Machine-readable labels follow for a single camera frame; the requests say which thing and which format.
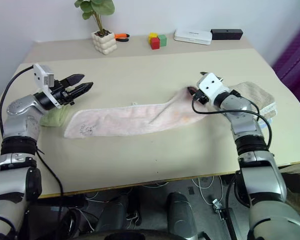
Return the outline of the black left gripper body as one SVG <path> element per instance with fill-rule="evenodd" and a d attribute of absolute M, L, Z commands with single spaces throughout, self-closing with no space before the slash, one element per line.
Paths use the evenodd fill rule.
<path fill-rule="evenodd" d="M 54 86 L 51 87 L 51 95 L 53 100 L 51 102 L 57 106 L 57 104 L 61 106 L 65 106 L 70 104 L 74 105 L 74 99 L 70 96 L 70 92 L 67 91 L 68 87 L 74 86 L 76 83 L 73 80 L 54 80 Z"/>

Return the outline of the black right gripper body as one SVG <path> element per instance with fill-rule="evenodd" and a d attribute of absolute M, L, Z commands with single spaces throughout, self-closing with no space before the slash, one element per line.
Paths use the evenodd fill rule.
<path fill-rule="evenodd" d="M 209 102 L 209 98 L 200 89 L 194 93 L 193 99 L 201 104 L 206 104 Z"/>

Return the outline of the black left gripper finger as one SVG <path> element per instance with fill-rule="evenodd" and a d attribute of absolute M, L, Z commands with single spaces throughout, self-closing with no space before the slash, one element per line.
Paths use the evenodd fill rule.
<path fill-rule="evenodd" d="M 72 74 L 62 80 L 62 85 L 64 87 L 74 86 L 78 84 L 84 77 L 85 77 L 84 74 L 79 74 L 79 73 Z"/>
<path fill-rule="evenodd" d="M 72 89 L 69 92 L 69 96 L 71 98 L 78 98 L 81 95 L 87 93 L 92 88 L 93 84 L 94 84 L 93 82 L 82 83 L 82 84 L 76 86 L 74 89 Z"/>

